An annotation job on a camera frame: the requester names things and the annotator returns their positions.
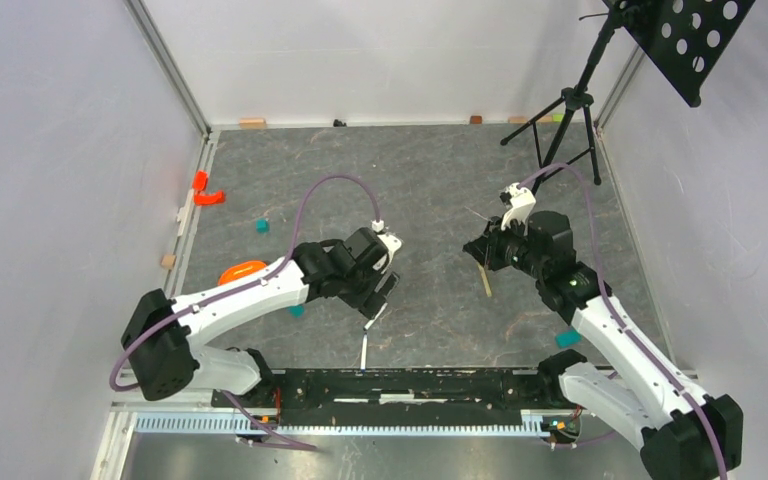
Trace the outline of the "yellow highlighter pen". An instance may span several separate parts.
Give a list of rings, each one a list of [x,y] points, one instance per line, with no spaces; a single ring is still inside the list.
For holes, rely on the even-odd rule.
[[[491,298],[493,296],[493,292],[492,292],[492,288],[491,288],[491,285],[490,285],[490,282],[489,282],[487,271],[486,271],[485,267],[483,265],[481,265],[480,263],[477,264],[477,268],[478,268],[478,271],[479,271],[479,274],[480,274],[480,277],[481,277],[481,281],[482,281],[482,285],[483,285],[483,289],[484,289],[485,295],[488,298]]]

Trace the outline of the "white pen with blue tip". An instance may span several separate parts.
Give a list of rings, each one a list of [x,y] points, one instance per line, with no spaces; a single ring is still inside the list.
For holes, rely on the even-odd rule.
[[[367,357],[368,357],[368,332],[364,332],[361,340],[361,349],[360,349],[359,370],[361,372],[365,372],[367,369]]]

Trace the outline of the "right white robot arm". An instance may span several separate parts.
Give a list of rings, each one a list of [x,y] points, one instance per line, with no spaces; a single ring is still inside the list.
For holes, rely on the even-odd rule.
[[[491,271],[511,267],[533,278],[542,302],[618,375],[609,378],[574,350],[555,354],[538,366],[545,405],[571,402],[601,418],[653,479],[725,479],[741,465],[741,407],[727,394],[708,394],[646,337],[597,271],[578,260],[567,216],[539,211],[509,226],[493,217],[463,250]]]

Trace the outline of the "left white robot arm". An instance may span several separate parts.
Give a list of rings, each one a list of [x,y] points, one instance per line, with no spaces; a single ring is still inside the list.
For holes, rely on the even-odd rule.
[[[300,243],[265,268],[208,290],[174,298],[160,289],[143,294],[121,336],[136,389],[147,401],[226,390],[250,407],[266,405],[274,381],[261,354],[215,348],[211,341],[269,313],[325,298],[375,320],[398,284],[390,268],[402,246],[391,232],[361,227],[345,240]]]

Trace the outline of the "white pen with black tip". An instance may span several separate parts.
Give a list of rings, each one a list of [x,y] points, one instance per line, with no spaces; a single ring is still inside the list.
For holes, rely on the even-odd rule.
[[[377,320],[378,320],[378,318],[376,317],[376,318],[373,318],[373,319],[370,319],[369,321],[367,321],[365,323],[365,325],[363,326],[364,332],[369,331],[370,328],[376,323]]]

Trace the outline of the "teal block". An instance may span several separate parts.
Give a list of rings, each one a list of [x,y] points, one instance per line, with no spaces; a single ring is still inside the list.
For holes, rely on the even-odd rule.
[[[292,314],[294,317],[298,318],[298,317],[301,317],[301,316],[304,314],[304,312],[305,312],[305,308],[304,308],[304,306],[303,306],[303,305],[296,305],[296,306],[292,306],[292,307],[290,307],[290,308],[288,309],[288,311],[289,311],[289,312],[290,312],[290,313],[291,313],[291,314]]]
[[[574,329],[559,333],[555,336],[555,343],[560,349],[571,348],[582,341],[582,336]]]

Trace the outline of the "small teal cube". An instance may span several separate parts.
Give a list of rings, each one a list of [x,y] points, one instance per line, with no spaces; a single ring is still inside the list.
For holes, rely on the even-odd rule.
[[[257,219],[255,227],[258,233],[268,233],[270,231],[269,221],[265,218]]]

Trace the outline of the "orange U-shaped block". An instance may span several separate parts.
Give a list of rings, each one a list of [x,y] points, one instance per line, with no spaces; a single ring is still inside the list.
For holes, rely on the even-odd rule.
[[[267,263],[261,260],[248,260],[242,263],[233,265],[227,268],[218,279],[217,284],[219,286],[225,285],[230,282],[237,281],[246,276],[260,272],[268,266]]]

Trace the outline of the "teal block right side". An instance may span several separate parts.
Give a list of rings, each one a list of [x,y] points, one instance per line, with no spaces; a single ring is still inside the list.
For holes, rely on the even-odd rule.
[[[559,333],[555,336],[555,343],[560,349],[571,348],[582,341],[582,336],[574,329]]]

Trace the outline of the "red L-shaped block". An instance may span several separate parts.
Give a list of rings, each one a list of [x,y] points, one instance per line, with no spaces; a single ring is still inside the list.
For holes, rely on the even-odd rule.
[[[210,206],[222,204],[226,201],[226,194],[223,190],[213,193],[199,191],[194,194],[193,202],[197,206]]]

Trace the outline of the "red block upright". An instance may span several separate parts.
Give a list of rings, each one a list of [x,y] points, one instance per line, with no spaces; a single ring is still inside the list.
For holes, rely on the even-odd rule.
[[[209,178],[209,175],[207,172],[203,170],[198,170],[193,177],[191,188],[195,192],[205,191],[208,184],[208,178]]]

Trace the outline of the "small wooden block left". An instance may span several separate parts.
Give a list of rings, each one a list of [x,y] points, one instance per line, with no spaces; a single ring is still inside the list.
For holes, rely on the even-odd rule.
[[[160,260],[160,266],[167,271],[171,271],[175,267],[176,258],[177,256],[174,254],[165,254]]]

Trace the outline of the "black music stand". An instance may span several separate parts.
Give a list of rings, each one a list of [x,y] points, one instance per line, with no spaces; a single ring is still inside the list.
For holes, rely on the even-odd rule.
[[[581,114],[587,147],[565,163],[573,165],[587,157],[592,183],[600,185],[597,134],[609,122],[641,65],[649,61],[689,107],[699,107],[703,84],[754,4],[753,0],[607,1],[607,11],[602,14],[604,23],[576,83],[563,88],[557,99],[503,137],[500,144],[506,146],[525,131],[532,132],[538,161],[535,186],[540,187],[560,169],[558,151],[574,116]],[[635,47],[599,113],[594,115],[589,85],[619,30],[628,33]],[[553,114],[563,114],[564,118],[556,123]]]

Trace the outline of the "wooden block at wall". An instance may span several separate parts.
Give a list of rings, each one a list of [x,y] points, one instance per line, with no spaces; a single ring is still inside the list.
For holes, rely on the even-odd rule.
[[[260,117],[246,117],[240,118],[238,125],[241,129],[265,129],[267,127],[267,121]]]

